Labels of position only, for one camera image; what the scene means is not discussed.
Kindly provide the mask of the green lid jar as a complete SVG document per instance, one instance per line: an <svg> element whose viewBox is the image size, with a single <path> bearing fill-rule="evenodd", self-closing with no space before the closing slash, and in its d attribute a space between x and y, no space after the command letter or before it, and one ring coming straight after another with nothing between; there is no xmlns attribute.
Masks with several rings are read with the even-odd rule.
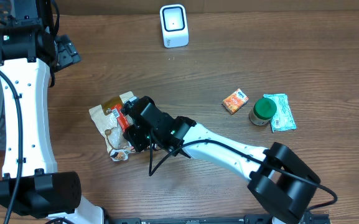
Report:
<svg viewBox="0 0 359 224"><path fill-rule="evenodd" d="M257 126L264 126L270 122L276 114L276 111L277 106L273 100L261 98L254 104L249 112L249 120Z"/></svg>

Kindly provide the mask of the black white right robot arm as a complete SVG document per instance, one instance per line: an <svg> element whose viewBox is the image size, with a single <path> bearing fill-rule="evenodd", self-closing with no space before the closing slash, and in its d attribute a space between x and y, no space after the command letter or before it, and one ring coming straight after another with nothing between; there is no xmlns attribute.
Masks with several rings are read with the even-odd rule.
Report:
<svg viewBox="0 0 359 224"><path fill-rule="evenodd" d="M135 151L158 146L168 156L181 154L232 171L245 179L274 221L299 223L320 183L316 173L278 142L270 148L236 142L188 117L171 117L148 96L130 98L121 112L133 120L123 136Z"/></svg>

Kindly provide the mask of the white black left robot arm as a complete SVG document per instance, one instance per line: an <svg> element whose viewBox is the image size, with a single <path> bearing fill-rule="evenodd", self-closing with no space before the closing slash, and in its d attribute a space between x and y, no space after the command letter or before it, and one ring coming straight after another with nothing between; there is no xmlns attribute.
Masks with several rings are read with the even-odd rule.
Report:
<svg viewBox="0 0 359 224"><path fill-rule="evenodd" d="M4 97L6 153L0 205L11 215L47 223L108 223L105 210L82 195L74 171L59 172L49 133L47 90L55 74L81 58L59 35L55 1L14 1L0 28L0 79Z"/></svg>

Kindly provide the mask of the beige red snack bag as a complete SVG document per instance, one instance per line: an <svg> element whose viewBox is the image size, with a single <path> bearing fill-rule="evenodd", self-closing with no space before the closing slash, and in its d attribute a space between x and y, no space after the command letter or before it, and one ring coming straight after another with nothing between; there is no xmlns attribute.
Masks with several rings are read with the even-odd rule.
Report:
<svg viewBox="0 0 359 224"><path fill-rule="evenodd" d="M107 153L113 162L126 161L130 154L135 153L133 146L123 137L123 130L111 112L116 104L124 106L124 102L134 94L131 91L115 96L110 100L89 109L89 114L97 130L104 137ZM125 116L131 125L132 119Z"/></svg>

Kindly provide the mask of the small orange box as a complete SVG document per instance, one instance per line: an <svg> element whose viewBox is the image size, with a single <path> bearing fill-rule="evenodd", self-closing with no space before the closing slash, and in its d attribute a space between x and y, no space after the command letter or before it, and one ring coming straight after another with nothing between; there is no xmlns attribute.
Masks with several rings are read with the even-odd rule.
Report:
<svg viewBox="0 0 359 224"><path fill-rule="evenodd" d="M247 104L248 100L248 96L238 88L222 101L222 105L230 114L235 114L241 107Z"/></svg>

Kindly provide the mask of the teal tissue packet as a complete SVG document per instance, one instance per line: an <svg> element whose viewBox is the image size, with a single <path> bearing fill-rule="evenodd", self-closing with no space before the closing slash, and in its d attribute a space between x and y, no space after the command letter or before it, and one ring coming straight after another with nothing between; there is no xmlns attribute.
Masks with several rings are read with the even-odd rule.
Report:
<svg viewBox="0 0 359 224"><path fill-rule="evenodd" d="M272 132L295 130L297 128L294 117L289 106L288 96L285 93L264 94L264 98L268 98L275 102L277 111L271 119Z"/></svg>

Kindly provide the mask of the red snack bar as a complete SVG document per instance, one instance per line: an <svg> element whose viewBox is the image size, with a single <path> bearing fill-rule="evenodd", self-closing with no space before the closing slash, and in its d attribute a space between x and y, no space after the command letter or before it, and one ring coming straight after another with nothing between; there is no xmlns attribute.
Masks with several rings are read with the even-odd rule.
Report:
<svg viewBox="0 0 359 224"><path fill-rule="evenodd" d="M111 112L113 113L123 132L125 132L125 130L130 126L130 124L125 115L121 112L122 108L123 107L121 104L116 104L111 108Z"/></svg>

